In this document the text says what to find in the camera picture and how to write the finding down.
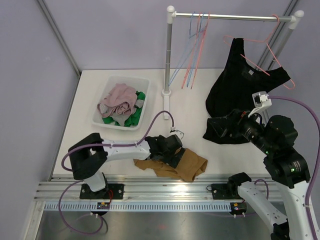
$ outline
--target white plastic bin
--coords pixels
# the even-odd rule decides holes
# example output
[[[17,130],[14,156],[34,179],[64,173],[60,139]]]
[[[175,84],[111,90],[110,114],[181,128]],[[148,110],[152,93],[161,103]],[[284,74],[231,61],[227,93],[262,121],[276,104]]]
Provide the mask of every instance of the white plastic bin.
[[[116,126],[114,122],[111,124],[105,124],[104,121],[102,120],[102,116],[99,110],[97,109],[97,104],[101,100],[103,100],[106,96],[108,96],[109,92],[116,86],[116,84],[127,84],[128,86],[135,88],[136,91],[143,92],[145,94],[145,100],[142,106],[142,111],[141,111],[139,123],[137,126],[131,126],[131,127]],[[146,106],[148,104],[149,88],[150,88],[150,80],[146,78],[129,77],[129,76],[110,76],[105,84],[105,87],[99,98],[99,101],[97,101],[95,105],[92,106],[94,108],[92,124],[102,128],[119,129],[119,130],[134,131],[139,129],[144,118]]]

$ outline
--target tabletop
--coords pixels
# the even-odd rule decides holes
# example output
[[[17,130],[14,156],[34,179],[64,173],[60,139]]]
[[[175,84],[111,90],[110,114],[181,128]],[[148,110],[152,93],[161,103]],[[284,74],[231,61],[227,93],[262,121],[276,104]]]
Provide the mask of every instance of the tabletop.
[[[248,175],[266,175],[268,172],[263,164],[264,154],[253,144],[219,145],[203,139],[207,128],[205,101],[209,91],[223,69],[198,69],[195,84],[192,89],[181,89],[186,70],[182,69],[171,84],[170,112],[174,117],[176,129],[184,133],[183,147],[189,148],[199,156],[208,159],[205,173],[208,175],[225,175],[246,172]],[[110,76],[147,78],[150,89],[145,113],[140,129],[124,131],[99,127],[92,124],[93,113],[96,110],[100,95]],[[70,115],[59,148],[53,175],[70,174],[61,166],[61,159],[68,149],[91,133],[100,133],[104,139],[114,141],[139,140],[147,131],[154,116],[163,110],[164,69],[139,70],[84,70],[82,72]],[[164,120],[159,116],[155,121],[149,136],[168,136],[171,120]],[[155,177],[151,169],[141,170],[134,165],[132,159],[106,162],[101,168],[106,175],[121,175],[128,177]]]

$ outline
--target black tank top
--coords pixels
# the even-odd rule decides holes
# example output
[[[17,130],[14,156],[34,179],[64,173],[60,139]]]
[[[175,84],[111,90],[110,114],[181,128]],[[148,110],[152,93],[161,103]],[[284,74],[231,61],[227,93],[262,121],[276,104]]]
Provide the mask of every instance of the black tank top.
[[[214,83],[205,101],[206,109],[212,118],[224,117],[233,109],[252,110],[255,108],[252,94],[266,91],[284,84],[291,78],[288,73],[279,67],[267,70],[268,76],[262,71],[251,67],[245,56],[243,38],[234,38],[225,68]],[[248,141],[244,137],[218,137],[213,129],[214,119],[207,120],[207,129],[203,138],[217,144],[242,144]]]

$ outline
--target pink cloth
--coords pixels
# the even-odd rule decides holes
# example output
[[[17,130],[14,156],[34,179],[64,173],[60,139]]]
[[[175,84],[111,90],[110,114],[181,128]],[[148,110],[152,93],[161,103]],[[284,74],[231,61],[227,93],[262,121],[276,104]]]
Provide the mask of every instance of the pink cloth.
[[[98,103],[97,108],[103,118],[109,117],[114,112],[117,115],[130,116],[136,112],[134,108],[136,101],[136,90],[133,87],[117,83],[109,95]]]

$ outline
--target green cloth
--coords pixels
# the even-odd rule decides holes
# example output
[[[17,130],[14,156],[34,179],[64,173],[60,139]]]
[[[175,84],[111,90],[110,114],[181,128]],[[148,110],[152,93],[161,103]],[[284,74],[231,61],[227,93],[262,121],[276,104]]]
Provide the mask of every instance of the green cloth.
[[[142,91],[137,91],[135,94],[137,95],[137,100],[145,100],[146,99],[146,95]],[[140,120],[141,112],[142,112],[142,108],[136,107],[135,113],[132,114],[127,120],[125,120],[124,126],[125,127],[137,126],[139,123],[139,120]],[[111,124],[115,121],[110,116],[102,118],[102,120],[105,124]],[[120,126],[120,124],[118,122],[115,122],[114,125]]]

